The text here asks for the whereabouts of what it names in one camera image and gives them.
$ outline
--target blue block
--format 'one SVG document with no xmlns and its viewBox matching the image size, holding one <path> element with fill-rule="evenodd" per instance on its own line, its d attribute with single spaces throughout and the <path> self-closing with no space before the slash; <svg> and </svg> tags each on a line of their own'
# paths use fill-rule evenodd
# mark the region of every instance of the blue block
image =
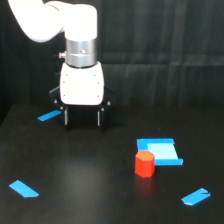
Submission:
<svg viewBox="0 0 224 224">
<path fill-rule="evenodd" d="M 17 193 L 19 193 L 20 195 L 22 195 L 24 198 L 37 197 L 39 195 L 37 192 L 29 188 L 19 180 L 9 185 L 9 187 L 12 188 Z"/>
<path fill-rule="evenodd" d="M 185 205 L 195 205 L 196 203 L 204 200 L 205 198 L 209 196 L 210 196 L 210 193 L 204 188 L 201 188 L 195 191 L 194 193 L 189 194 L 188 196 L 182 198 L 181 200 L 183 201 Z"/>
<path fill-rule="evenodd" d="M 61 114 L 61 111 L 55 110 L 55 111 L 52 111 L 52 112 L 50 112 L 48 114 L 45 114 L 45 115 L 43 115 L 41 117 L 38 117 L 38 119 L 40 121 L 46 121 L 46 120 L 48 120 L 48 119 L 50 119 L 52 117 L 57 116 L 58 114 Z"/>
<path fill-rule="evenodd" d="M 148 150 L 148 144 L 150 143 L 170 143 L 174 144 L 172 138 L 145 138 L 137 139 L 138 151 Z"/>
<path fill-rule="evenodd" d="M 155 166 L 182 166 L 183 159 L 156 159 Z"/>
</svg>

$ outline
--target blue flat tile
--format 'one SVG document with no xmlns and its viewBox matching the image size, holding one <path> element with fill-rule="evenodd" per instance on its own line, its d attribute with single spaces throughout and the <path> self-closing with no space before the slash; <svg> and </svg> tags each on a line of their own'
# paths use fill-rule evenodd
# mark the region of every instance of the blue flat tile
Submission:
<svg viewBox="0 0 224 224">
<path fill-rule="evenodd" d="M 208 198 L 210 196 L 210 193 L 205 190 L 204 188 L 201 188 L 192 194 L 189 194 L 188 196 L 182 198 L 184 204 L 186 205 L 195 205 L 196 203 L 204 200 L 205 198 Z"/>
<path fill-rule="evenodd" d="M 17 193 L 19 193 L 20 195 L 22 195 L 24 198 L 37 197 L 39 195 L 37 192 L 29 188 L 19 180 L 9 185 L 9 187 L 12 188 Z"/>
<path fill-rule="evenodd" d="M 48 119 L 50 119 L 52 117 L 55 117 L 55 116 L 57 116 L 59 114 L 61 114 L 61 111 L 55 110 L 55 111 L 52 111 L 52 112 L 50 112 L 48 114 L 45 114 L 45 115 L 43 115 L 41 117 L 38 117 L 38 119 L 40 121 L 46 121 L 46 120 L 48 120 Z"/>
</svg>

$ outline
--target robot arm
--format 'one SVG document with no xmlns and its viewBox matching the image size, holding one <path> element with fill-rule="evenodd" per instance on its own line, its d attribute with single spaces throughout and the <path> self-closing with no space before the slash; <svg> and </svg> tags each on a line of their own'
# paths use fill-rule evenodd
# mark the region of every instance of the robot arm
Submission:
<svg viewBox="0 0 224 224">
<path fill-rule="evenodd" d="M 59 10 L 42 0 L 8 0 L 23 32 L 35 42 L 46 42 L 63 29 Z"/>
</svg>

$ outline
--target black surface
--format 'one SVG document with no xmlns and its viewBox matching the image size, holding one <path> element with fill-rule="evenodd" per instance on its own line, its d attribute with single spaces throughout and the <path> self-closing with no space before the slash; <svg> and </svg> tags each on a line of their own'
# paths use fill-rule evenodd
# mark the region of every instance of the black surface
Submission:
<svg viewBox="0 0 224 224">
<path fill-rule="evenodd" d="M 70 131 L 37 120 L 51 109 L 15 105 L 0 128 L 1 224 L 223 223 L 224 109 L 112 108 L 105 133 L 95 109 L 75 108 Z M 174 138 L 184 165 L 136 176 L 137 138 Z M 40 195 L 24 199 L 16 180 Z M 210 198 L 182 203 L 201 187 Z"/>
</svg>

